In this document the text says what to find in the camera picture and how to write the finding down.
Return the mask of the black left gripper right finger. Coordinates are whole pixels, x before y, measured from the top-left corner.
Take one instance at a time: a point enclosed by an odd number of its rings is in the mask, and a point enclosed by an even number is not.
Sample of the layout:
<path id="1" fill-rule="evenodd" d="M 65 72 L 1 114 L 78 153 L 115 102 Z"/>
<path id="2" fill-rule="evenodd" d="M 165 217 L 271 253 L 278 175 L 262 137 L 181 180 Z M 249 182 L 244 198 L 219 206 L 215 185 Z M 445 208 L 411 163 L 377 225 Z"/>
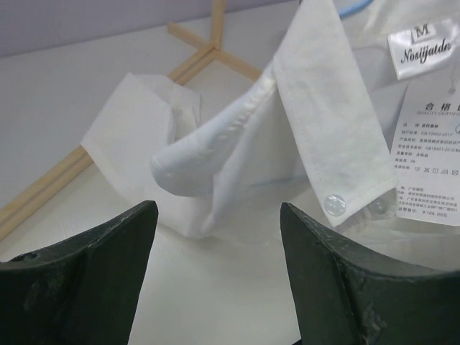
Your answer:
<path id="1" fill-rule="evenodd" d="M 301 344 L 457 344 L 459 273 L 380 254 L 290 203 L 280 231 Z"/>

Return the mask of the blue wire hanger white shirt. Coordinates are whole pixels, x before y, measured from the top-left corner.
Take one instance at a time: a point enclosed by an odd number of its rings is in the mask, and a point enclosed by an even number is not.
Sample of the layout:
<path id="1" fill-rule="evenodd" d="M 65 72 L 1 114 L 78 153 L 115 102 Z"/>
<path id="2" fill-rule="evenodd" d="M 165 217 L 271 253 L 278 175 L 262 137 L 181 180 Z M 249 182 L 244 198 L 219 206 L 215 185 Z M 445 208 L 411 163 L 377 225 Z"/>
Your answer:
<path id="1" fill-rule="evenodd" d="M 372 2 L 373 2 L 373 0 L 361 0 L 361 1 L 358 1 L 358 2 L 356 2 L 354 4 L 352 4 L 352 5 L 349 5 L 347 7 L 339 9 L 338 10 L 339 17 L 341 19 L 344 19 L 344 18 L 350 17 L 352 15 L 355 15 L 355 14 L 363 11 L 364 9 L 366 9 Z"/>

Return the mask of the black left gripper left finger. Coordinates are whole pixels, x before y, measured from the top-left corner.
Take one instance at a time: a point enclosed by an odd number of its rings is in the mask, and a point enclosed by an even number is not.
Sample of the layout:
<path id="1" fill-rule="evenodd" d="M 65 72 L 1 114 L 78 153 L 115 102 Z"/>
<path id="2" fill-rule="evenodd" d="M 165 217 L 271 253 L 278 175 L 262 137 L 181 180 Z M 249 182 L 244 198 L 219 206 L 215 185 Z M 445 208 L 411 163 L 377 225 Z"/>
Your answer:
<path id="1" fill-rule="evenodd" d="M 2 344 L 127 344 L 155 237 L 144 201 L 1 263 Z"/>

